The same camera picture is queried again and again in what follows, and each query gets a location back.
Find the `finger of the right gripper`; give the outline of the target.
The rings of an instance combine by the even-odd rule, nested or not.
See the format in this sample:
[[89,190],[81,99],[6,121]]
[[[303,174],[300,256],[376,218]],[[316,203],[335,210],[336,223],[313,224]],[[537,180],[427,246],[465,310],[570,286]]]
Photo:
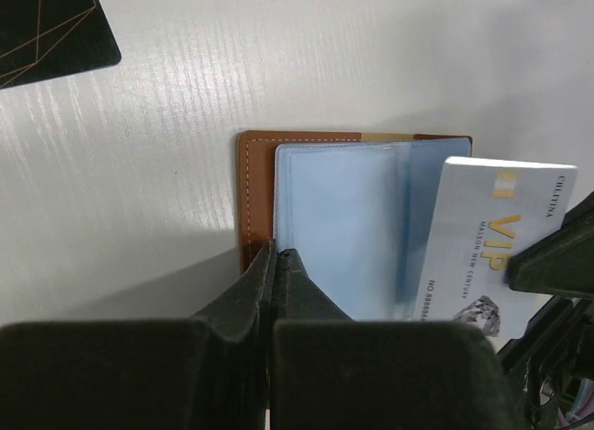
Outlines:
[[593,196],[570,210],[562,227],[513,256],[506,270],[513,291],[593,298]]

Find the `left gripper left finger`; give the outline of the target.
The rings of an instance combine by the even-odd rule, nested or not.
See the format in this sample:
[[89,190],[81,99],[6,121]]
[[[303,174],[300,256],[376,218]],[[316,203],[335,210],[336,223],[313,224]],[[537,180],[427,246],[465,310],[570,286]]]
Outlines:
[[277,249],[182,319],[37,321],[1,330],[5,429],[261,429]]

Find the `brown leather card holder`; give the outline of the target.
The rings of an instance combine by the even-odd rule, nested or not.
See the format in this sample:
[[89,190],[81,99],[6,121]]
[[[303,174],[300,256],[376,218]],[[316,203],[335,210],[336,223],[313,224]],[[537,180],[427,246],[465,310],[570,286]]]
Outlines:
[[410,319],[443,165],[471,150],[468,136],[243,132],[240,263],[274,241],[350,318]]

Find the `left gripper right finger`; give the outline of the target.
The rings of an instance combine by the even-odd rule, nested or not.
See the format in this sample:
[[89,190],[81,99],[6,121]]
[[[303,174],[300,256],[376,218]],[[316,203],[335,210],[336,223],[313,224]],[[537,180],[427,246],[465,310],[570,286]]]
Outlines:
[[523,429],[490,342],[454,322],[353,321],[294,250],[277,265],[275,429]]

